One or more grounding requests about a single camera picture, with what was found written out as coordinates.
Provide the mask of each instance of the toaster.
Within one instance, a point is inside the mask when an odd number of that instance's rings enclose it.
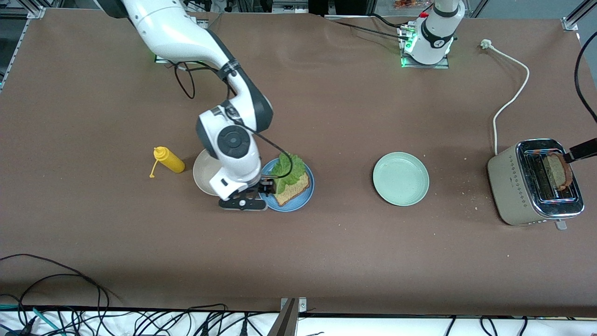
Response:
[[[566,230],[565,219],[584,210],[576,178],[562,191],[550,182],[543,158],[551,153],[565,154],[562,145],[553,139],[532,139],[521,141],[489,160],[491,190],[500,217],[506,223],[530,225],[555,221],[559,230]]]

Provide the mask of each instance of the lettuce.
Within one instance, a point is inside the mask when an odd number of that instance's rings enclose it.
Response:
[[[300,177],[305,173],[304,162],[300,157],[289,154],[293,161],[293,170],[290,174],[281,179],[275,179],[276,193],[283,193],[287,185],[296,184]],[[284,153],[280,153],[280,158],[276,164],[273,165],[272,171],[269,173],[273,176],[282,176],[290,170],[290,161]]]

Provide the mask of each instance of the green plate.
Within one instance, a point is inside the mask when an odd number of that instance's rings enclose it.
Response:
[[[429,174],[418,158],[408,153],[394,152],[379,159],[375,165],[373,185],[389,203],[409,206],[427,194]]]

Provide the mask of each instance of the yellow squeeze bottle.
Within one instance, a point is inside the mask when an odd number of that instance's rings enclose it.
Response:
[[[155,177],[153,175],[153,171],[155,170],[155,166],[158,162],[161,162],[164,166],[168,167],[175,173],[181,173],[184,170],[184,162],[182,162],[178,156],[174,155],[174,153],[172,153],[166,147],[155,147],[153,149],[153,157],[155,157],[155,163],[153,164],[151,174],[149,174],[150,178]]]

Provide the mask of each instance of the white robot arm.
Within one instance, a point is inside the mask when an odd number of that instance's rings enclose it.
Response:
[[[179,0],[95,0],[108,15],[128,17],[149,49],[172,62],[210,62],[236,96],[203,112],[196,132],[222,168],[210,185],[222,200],[257,184],[261,159],[253,132],[266,130],[272,107],[238,61],[210,30],[200,28]]]
[[[435,0],[429,16],[419,17],[414,22],[416,35],[404,51],[421,64],[438,63],[449,52],[454,32],[463,17],[462,0]]]

